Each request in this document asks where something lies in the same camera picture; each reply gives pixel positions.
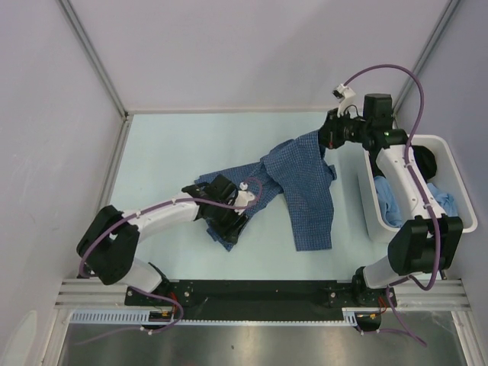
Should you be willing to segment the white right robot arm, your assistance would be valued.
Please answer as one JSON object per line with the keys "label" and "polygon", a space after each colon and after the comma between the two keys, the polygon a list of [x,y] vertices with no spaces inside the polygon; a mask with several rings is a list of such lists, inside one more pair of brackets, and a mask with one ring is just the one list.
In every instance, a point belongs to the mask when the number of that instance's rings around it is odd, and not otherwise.
{"label": "white right robot arm", "polygon": [[463,222],[448,216],[435,200],[416,164],[411,136],[393,128],[390,95],[365,95],[366,110],[357,117],[348,110],[355,99],[349,87],[340,85],[333,95],[339,105],[328,111],[319,142],[329,149],[347,142],[361,144],[390,184],[403,221],[388,244],[387,255],[357,270],[354,278],[359,282],[352,286],[352,298],[369,306],[379,297],[379,289],[411,280],[416,274],[431,275],[422,286],[428,291],[437,274],[451,267]]}

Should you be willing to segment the blue plaid long sleeve shirt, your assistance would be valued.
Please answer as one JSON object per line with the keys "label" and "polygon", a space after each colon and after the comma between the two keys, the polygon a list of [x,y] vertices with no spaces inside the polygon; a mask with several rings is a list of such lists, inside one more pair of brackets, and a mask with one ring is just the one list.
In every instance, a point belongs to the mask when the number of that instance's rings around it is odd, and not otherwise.
{"label": "blue plaid long sleeve shirt", "polygon": [[334,206],[330,186],[336,170],[326,163],[325,153],[315,130],[280,143],[258,162],[203,174],[195,182],[210,183],[223,175],[235,185],[246,181],[254,194],[262,189],[258,203],[245,211],[249,219],[282,194],[296,250],[327,250],[332,248]]}

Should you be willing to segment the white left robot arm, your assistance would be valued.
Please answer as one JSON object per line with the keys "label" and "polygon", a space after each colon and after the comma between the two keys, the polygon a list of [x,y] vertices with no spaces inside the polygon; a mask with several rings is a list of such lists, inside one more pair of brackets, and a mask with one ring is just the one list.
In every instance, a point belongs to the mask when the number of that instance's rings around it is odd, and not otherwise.
{"label": "white left robot arm", "polygon": [[236,244],[247,224],[246,211],[255,206],[259,193],[249,181],[233,184],[223,175],[211,182],[186,186],[167,201],[140,210],[103,207],[76,247],[81,278],[98,278],[104,285],[125,284],[142,291],[151,304],[169,295],[166,276],[152,263],[136,258],[138,245],[180,223],[206,220],[225,242]]}

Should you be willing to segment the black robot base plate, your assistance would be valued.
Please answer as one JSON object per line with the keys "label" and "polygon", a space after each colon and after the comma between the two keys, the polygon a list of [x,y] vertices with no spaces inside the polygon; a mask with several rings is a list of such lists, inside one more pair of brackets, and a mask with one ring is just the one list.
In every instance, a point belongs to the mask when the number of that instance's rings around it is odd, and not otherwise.
{"label": "black robot base plate", "polygon": [[155,290],[182,305],[184,320],[324,322],[345,308],[365,313],[396,305],[394,290],[368,289],[353,281],[164,281]]}

